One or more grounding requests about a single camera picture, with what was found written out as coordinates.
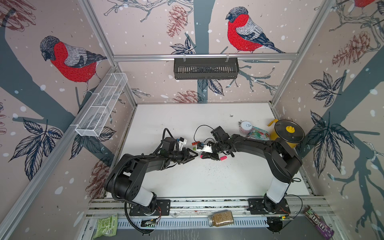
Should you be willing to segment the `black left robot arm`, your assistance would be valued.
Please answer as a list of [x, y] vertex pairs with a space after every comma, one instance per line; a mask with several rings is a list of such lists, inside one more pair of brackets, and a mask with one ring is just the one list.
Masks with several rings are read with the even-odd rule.
[[162, 209], [157, 205], [157, 195], [145, 190], [142, 183], [145, 174], [153, 171], [162, 171], [170, 168], [170, 163], [176, 165], [186, 164], [194, 160], [199, 154], [185, 147], [180, 147], [179, 142], [183, 138], [176, 139], [170, 130], [165, 128], [161, 143], [149, 155], [124, 154], [104, 183], [104, 190], [112, 194], [115, 201], [124, 203], [124, 212], [131, 226], [143, 236], [150, 235], [153, 230], [141, 229], [135, 225], [128, 213], [128, 206], [137, 206], [145, 214], [159, 213], [154, 219], [157, 224], [162, 216]]

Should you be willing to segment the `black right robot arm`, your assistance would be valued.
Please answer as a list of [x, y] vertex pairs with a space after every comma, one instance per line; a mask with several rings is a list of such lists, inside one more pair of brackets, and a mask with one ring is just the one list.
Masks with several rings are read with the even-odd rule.
[[273, 178], [263, 198], [263, 209], [269, 214], [279, 211], [287, 190], [303, 163], [295, 150], [282, 139], [261, 141], [238, 134], [230, 136], [220, 126], [213, 129], [211, 134], [215, 143], [209, 141], [207, 144], [197, 144], [197, 150], [202, 152], [202, 159], [220, 161], [219, 154], [234, 157], [234, 153], [240, 152], [264, 158], [268, 162]]

